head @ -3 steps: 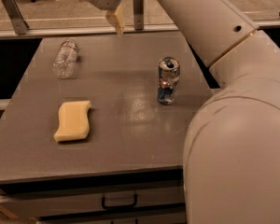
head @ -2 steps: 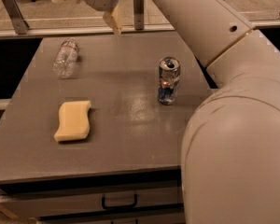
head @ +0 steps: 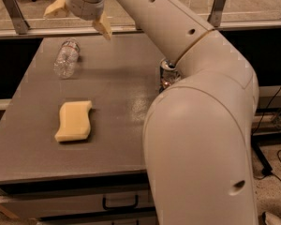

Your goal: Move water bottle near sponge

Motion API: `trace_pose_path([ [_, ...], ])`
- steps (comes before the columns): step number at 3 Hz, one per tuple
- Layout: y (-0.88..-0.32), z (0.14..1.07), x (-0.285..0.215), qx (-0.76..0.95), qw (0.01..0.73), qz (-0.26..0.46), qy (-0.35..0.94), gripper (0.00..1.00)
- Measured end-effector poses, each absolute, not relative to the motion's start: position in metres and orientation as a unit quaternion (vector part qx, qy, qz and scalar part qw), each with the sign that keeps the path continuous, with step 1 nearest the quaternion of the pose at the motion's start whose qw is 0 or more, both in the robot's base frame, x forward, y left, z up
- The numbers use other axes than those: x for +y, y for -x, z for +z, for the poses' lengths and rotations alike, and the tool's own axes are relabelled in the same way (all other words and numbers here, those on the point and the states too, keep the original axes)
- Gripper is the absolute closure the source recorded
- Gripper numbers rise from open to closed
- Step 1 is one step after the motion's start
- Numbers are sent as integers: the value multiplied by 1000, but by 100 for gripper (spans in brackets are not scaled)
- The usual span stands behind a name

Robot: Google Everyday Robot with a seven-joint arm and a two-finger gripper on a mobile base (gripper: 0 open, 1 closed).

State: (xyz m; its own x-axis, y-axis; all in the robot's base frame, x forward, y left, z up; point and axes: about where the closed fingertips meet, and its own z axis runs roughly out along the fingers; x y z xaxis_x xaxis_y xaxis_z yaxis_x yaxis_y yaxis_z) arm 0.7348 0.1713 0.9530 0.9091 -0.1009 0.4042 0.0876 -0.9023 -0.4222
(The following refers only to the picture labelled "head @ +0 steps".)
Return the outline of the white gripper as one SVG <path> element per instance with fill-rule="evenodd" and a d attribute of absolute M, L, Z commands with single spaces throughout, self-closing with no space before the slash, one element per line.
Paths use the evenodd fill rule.
<path fill-rule="evenodd" d="M 112 36 L 111 23 L 104 10 L 104 0 L 55 0 L 44 12 L 46 19 L 65 18 L 69 11 L 92 25 L 106 40 Z"/>

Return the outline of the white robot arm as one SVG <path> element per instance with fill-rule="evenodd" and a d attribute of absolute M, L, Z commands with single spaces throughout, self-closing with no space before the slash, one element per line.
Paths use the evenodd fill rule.
<path fill-rule="evenodd" d="M 143 127 L 146 170 L 160 225 L 258 225 L 251 126 L 259 103 L 249 62 L 178 0 L 117 0 L 182 79 L 159 94 Z M 56 0 L 105 37 L 104 0 Z"/>

